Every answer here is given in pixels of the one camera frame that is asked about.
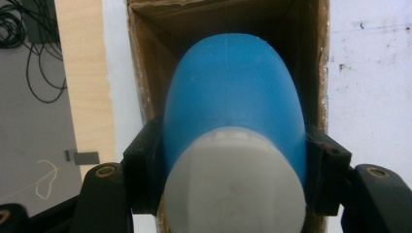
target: black cable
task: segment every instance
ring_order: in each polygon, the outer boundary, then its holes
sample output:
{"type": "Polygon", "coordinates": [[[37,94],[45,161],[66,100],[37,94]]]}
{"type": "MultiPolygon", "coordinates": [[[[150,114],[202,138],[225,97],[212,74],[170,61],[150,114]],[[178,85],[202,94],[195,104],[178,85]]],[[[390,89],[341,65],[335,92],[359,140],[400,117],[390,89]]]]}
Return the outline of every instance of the black cable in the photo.
{"type": "Polygon", "coordinates": [[[26,34],[21,18],[21,12],[14,5],[0,8],[0,49],[14,49],[23,43],[26,34]],[[12,12],[19,13],[20,18],[12,12]]]}
{"type": "Polygon", "coordinates": [[[45,104],[54,103],[54,102],[56,102],[56,101],[60,98],[61,94],[63,94],[63,91],[64,91],[64,89],[65,89],[64,87],[66,86],[66,79],[64,79],[63,85],[59,88],[60,90],[59,90],[59,92],[58,92],[58,94],[57,94],[57,96],[56,96],[55,98],[53,98],[52,100],[45,100],[45,99],[40,98],[40,97],[34,92],[33,87],[31,86],[30,76],[29,76],[30,58],[31,58],[31,53],[32,53],[32,51],[33,51],[33,47],[34,47],[34,45],[31,45],[31,47],[30,47],[30,52],[29,52],[29,54],[28,54],[28,56],[27,56],[27,64],[26,64],[26,80],[27,80],[28,88],[30,89],[30,92],[32,93],[32,95],[33,95],[37,100],[39,100],[40,102],[45,103],[45,104]]]}
{"type": "Polygon", "coordinates": [[[57,86],[54,85],[46,76],[45,72],[43,71],[43,66],[42,66],[42,54],[43,54],[43,48],[45,47],[45,45],[42,45],[42,48],[40,49],[40,54],[39,54],[39,69],[40,69],[40,73],[42,73],[43,79],[46,81],[46,83],[48,83],[48,85],[50,85],[51,87],[55,88],[55,89],[67,89],[67,86],[57,86]]]}

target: blue plastic bottle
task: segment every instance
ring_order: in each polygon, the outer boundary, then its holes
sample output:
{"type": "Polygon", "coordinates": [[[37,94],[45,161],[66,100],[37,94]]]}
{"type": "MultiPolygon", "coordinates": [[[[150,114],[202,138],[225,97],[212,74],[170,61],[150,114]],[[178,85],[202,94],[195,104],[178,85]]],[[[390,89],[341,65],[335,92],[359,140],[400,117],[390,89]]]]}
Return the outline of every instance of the blue plastic bottle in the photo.
{"type": "Polygon", "coordinates": [[[227,126],[266,137],[304,185],[305,129],[292,78],[278,53],[255,36],[212,36],[181,60],[164,116],[166,172],[196,138],[227,126]]]}

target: white string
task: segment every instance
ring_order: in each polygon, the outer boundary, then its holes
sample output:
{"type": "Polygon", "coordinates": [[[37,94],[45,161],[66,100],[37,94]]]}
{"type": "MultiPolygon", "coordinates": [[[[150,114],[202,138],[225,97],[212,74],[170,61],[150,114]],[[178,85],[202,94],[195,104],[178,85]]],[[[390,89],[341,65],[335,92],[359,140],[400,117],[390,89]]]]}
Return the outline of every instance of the white string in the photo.
{"type": "Polygon", "coordinates": [[[38,180],[38,181],[36,182],[36,194],[37,194],[39,197],[41,197],[43,200],[48,200],[49,197],[50,197],[50,195],[51,195],[51,193],[52,193],[52,182],[54,182],[55,178],[57,177],[57,168],[54,166],[54,164],[52,164],[50,161],[48,161],[48,160],[46,160],[46,159],[40,160],[40,161],[38,161],[37,163],[43,163],[43,162],[49,163],[49,164],[52,166],[53,170],[52,170],[51,172],[47,173],[44,177],[42,177],[40,180],[38,180]],[[49,182],[48,194],[47,194],[46,197],[45,197],[45,196],[43,196],[42,194],[39,193],[39,183],[40,183],[41,181],[45,180],[45,179],[46,179],[49,175],[51,175],[51,174],[53,174],[53,177],[52,177],[51,181],[49,182]]]}

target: screw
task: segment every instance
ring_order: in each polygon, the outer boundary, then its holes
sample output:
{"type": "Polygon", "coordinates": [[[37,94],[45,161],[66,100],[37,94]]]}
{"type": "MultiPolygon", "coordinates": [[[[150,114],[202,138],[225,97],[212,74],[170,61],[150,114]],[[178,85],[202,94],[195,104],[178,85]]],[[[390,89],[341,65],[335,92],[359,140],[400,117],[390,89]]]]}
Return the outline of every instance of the screw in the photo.
{"type": "Polygon", "coordinates": [[[104,166],[99,168],[96,173],[95,176],[98,178],[107,178],[110,176],[113,176],[116,173],[116,167],[114,166],[104,166]]]}
{"type": "Polygon", "coordinates": [[[9,210],[0,210],[0,225],[3,224],[10,217],[9,210]]]}
{"type": "Polygon", "coordinates": [[[372,175],[375,178],[385,179],[385,178],[388,178],[390,176],[389,173],[387,173],[384,170],[379,169],[379,168],[368,167],[366,170],[367,170],[367,172],[369,172],[370,175],[372,175]]]}

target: wooden board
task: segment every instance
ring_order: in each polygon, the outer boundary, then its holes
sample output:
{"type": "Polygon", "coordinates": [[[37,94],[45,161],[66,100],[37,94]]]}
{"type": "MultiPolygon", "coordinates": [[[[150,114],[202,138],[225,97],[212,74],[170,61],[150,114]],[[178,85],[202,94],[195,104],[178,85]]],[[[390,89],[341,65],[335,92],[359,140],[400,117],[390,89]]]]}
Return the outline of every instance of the wooden board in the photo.
{"type": "MultiPolygon", "coordinates": [[[[102,2],[55,1],[78,152],[115,161],[115,125],[107,80],[102,2]]],[[[91,166],[82,166],[82,177],[91,166]]]]}

